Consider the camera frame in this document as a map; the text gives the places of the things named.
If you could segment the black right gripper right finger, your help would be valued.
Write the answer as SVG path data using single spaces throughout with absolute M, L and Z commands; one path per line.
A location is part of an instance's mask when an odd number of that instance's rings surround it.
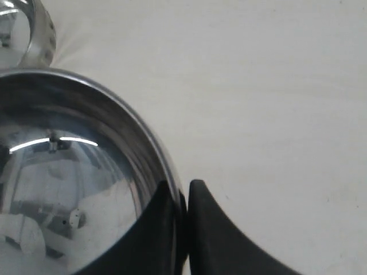
M 190 182 L 188 219 L 191 274 L 298 274 L 243 234 L 203 180 Z

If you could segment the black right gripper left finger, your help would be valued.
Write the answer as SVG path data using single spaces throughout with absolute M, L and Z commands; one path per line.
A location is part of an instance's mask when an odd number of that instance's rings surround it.
M 128 232 L 80 274 L 181 274 L 186 247 L 176 210 L 168 183 L 161 181 Z

